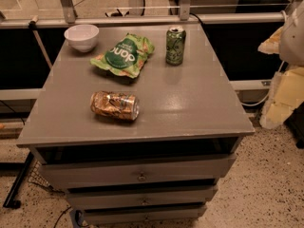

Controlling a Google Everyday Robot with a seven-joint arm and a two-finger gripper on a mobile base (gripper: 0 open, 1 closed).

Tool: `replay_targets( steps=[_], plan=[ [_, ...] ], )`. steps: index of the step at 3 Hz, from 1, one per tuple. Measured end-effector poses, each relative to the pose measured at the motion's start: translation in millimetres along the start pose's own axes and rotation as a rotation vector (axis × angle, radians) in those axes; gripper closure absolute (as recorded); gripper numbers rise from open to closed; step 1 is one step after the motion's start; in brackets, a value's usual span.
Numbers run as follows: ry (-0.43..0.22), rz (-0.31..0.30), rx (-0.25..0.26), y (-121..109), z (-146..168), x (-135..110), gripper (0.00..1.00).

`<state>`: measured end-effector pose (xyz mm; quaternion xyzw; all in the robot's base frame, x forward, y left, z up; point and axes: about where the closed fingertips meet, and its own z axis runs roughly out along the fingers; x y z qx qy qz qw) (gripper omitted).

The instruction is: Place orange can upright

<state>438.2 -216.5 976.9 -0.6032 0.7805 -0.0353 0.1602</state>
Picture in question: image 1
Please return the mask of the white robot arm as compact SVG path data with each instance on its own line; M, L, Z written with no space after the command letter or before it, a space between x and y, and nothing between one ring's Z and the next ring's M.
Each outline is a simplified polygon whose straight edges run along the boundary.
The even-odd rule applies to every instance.
M262 108L259 123L267 129L282 125L304 102L304 2L295 3L283 15L284 25L257 48L265 54L278 54L288 64L284 72L275 73Z

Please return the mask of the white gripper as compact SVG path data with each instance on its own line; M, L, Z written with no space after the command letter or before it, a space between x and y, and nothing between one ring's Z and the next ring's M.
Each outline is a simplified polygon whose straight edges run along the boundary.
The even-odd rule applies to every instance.
M302 32L277 29L257 50L265 54L278 54L287 69L279 69L270 85L268 100L259 119L262 127L273 129L282 125L304 102L304 47Z

